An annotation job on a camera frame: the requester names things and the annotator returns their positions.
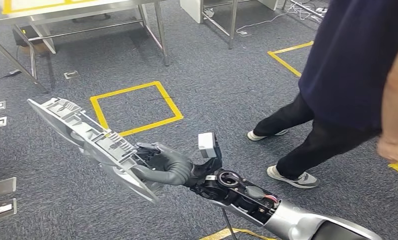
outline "gray shoe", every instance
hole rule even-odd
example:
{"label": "gray shoe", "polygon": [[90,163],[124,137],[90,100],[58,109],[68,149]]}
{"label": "gray shoe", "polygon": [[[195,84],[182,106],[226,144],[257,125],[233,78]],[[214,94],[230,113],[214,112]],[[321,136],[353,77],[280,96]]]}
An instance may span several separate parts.
{"label": "gray shoe", "polygon": [[[284,129],[284,130],[281,130],[280,132],[277,132],[276,134],[274,134],[274,136],[285,135],[287,132],[288,132],[288,130],[287,130],[287,129]],[[254,133],[253,130],[247,133],[247,138],[248,138],[249,140],[251,140],[251,141],[254,141],[254,142],[259,141],[259,140],[262,140],[262,139],[264,139],[264,138],[266,138],[266,137],[267,137],[267,136],[257,136],[257,135],[255,135],[255,133]]]}
{"label": "gray shoe", "polygon": [[267,168],[266,173],[273,179],[277,179],[283,182],[286,182],[292,186],[295,186],[300,189],[312,189],[317,187],[320,184],[320,180],[311,174],[304,172],[297,179],[290,180],[280,175],[279,171],[277,171],[276,165],[270,166]]}

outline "person's hand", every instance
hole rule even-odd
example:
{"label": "person's hand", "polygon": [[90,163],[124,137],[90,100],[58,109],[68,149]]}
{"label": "person's hand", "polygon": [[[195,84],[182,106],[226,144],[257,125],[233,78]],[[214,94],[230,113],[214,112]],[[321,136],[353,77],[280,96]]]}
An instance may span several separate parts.
{"label": "person's hand", "polygon": [[377,144],[377,152],[391,164],[398,163],[398,142],[388,141],[382,136]]}

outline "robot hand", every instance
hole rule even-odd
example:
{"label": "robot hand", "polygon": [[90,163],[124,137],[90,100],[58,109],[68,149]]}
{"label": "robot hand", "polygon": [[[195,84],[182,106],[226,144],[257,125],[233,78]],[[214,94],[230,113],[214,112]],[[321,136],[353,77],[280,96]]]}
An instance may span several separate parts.
{"label": "robot hand", "polygon": [[137,143],[137,147],[140,156],[153,155],[147,161],[151,169],[143,165],[131,168],[139,178],[167,185],[184,185],[190,178],[193,163],[186,155],[158,142]]}

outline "metal table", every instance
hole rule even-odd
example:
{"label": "metal table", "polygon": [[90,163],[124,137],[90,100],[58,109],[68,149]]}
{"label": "metal table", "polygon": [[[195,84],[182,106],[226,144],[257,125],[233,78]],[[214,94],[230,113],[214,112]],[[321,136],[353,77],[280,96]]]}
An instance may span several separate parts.
{"label": "metal table", "polygon": [[[156,42],[158,47],[162,50],[163,54],[163,62],[166,66],[170,64],[168,59],[168,53],[166,48],[166,41],[164,36],[164,25],[162,20],[161,13],[161,5],[160,2],[164,0],[91,0],[91,1],[83,1],[79,3],[73,4],[63,4],[57,6],[51,6],[40,9],[31,9],[24,10],[19,12],[13,12],[9,14],[2,14],[3,7],[0,6],[0,26],[13,25],[13,29],[21,36],[21,38],[28,44],[29,52],[30,52],[30,60],[31,60],[31,73],[28,72],[19,62],[16,60],[1,44],[0,44],[0,53],[2,53],[11,63],[12,65],[21,70],[22,73],[28,77],[28,79],[33,82],[41,91],[48,92],[46,88],[44,88],[37,79],[37,70],[36,70],[36,55],[35,48],[31,41],[34,40],[48,40],[55,37],[62,37],[71,34],[84,33],[87,31],[100,30],[111,27],[118,27],[127,24],[135,24],[140,23],[143,25],[145,30],[149,32],[152,36],[153,40]],[[144,4],[154,3],[155,13],[156,13],[156,21],[159,33],[159,39],[153,34],[147,19]],[[82,18],[87,16],[93,16],[97,14],[104,14],[116,11],[122,11],[127,9],[132,9],[137,7],[140,14],[140,19],[131,20],[127,22],[121,22],[117,24],[112,24],[108,26],[71,31],[71,32],[63,32],[54,35],[46,35],[42,34],[39,37],[34,37],[28,39],[22,32],[21,29],[17,26],[17,24],[21,23],[47,23],[47,22],[57,22],[66,19],[75,19]]]}
{"label": "metal table", "polygon": [[[180,5],[193,19],[196,20],[196,22],[202,23],[204,19],[209,20],[210,23],[215,25],[221,32],[227,35],[229,37],[228,49],[232,49],[235,38],[235,32],[236,32],[236,15],[237,15],[238,3],[245,3],[250,1],[254,0],[180,0]],[[320,13],[317,13],[313,10],[306,8],[304,5],[295,0],[258,0],[258,1],[272,10],[276,10],[276,7],[278,6],[279,2],[283,1],[283,5],[281,7],[282,11],[286,9],[286,4],[289,1],[295,6],[298,6],[299,8],[317,16],[320,19],[323,19],[324,17]],[[225,6],[225,5],[231,5],[231,19],[230,19],[229,30],[222,27],[214,19],[212,19],[212,17],[209,17],[208,14],[206,13],[206,9],[211,9],[214,7]]]}

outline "stand pole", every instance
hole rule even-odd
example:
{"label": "stand pole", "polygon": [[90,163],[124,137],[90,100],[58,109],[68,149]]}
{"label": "stand pole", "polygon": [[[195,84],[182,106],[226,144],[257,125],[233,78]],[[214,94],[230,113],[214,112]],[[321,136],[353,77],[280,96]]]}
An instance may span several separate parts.
{"label": "stand pole", "polygon": [[231,236],[233,236],[234,240],[238,240],[236,237],[235,233],[233,232],[232,225],[230,224],[229,218],[227,217],[226,210],[224,208],[221,208],[222,214],[224,215],[225,222],[227,223],[228,229],[230,230]]}

